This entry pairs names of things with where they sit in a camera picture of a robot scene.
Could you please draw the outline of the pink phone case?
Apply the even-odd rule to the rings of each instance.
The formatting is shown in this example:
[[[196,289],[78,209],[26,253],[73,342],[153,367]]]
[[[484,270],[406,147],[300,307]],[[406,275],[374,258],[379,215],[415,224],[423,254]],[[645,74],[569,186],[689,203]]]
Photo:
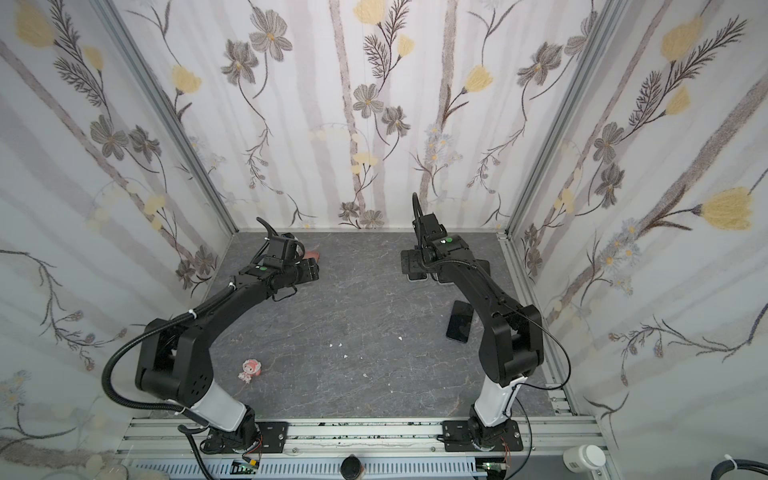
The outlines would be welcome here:
[[[304,256],[304,259],[314,259],[315,261],[318,261],[320,259],[320,254],[318,251],[310,250],[306,251]]]

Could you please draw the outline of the black phone case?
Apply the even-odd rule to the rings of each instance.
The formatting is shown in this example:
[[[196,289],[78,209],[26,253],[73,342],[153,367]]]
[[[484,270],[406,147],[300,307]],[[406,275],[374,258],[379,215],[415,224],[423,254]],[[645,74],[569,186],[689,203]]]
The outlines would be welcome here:
[[[477,259],[476,265],[484,274],[491,276],[491,266],[488,260]]]

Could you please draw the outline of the black phone blue edge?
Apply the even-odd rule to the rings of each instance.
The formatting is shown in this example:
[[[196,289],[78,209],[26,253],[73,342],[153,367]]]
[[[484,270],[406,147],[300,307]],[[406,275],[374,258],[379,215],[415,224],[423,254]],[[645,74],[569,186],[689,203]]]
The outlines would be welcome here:
[[[446,329],[448,339],[466,344],[469,341],[475,310],[471,304],[457,300],[453,303]]]

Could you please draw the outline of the light blue case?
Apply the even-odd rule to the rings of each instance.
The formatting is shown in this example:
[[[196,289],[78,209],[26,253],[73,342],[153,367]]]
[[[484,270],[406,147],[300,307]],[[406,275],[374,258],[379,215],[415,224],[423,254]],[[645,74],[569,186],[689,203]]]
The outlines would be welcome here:
[[[411,282],[424,281],[427,279],[427,277],[428,275],[425,273],[408,273],[407,274],[407,278]]]

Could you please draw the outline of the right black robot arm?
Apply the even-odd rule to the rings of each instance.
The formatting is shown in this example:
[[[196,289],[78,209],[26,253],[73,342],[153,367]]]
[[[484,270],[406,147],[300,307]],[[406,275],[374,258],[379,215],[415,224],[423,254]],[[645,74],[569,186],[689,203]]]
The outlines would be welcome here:
[[[468,243],[450,234],[412,195],[416,244],[401,252],[401,271],[411,282],[432,279],[456,286],[483,325],[478,358],[484,373],[481,393],[466,420],[442,423],[438,440],[447,452],[522,449],[510,409],[519,390],[545,361],[544,338],[552,334],[541,312],[524,306],[492,278]]]

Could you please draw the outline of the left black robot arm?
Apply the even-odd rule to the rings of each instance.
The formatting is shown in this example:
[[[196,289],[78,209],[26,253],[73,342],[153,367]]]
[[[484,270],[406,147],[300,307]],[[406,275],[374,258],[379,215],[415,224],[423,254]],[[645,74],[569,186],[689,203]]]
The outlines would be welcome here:
[[[277,232],[267,221],[261,224],[266,230],[262,246],[225,287],[185,313],[150,322],[102,371],[102,389],[114,403],[132,410],[171,411],[202,427],[207,437],[196,450],[205,454],[247,453],[264,444],[254,410],[216,381],[212,345],[252,308],[266,300],[280,301],[281,291],[293,296],[298,285],[319,277],[316,260],[307,257],[300,240]],[[152,396],[150,402],[131,400],[113,384],[115,367],[132,349],[139,351],[135,386]]]

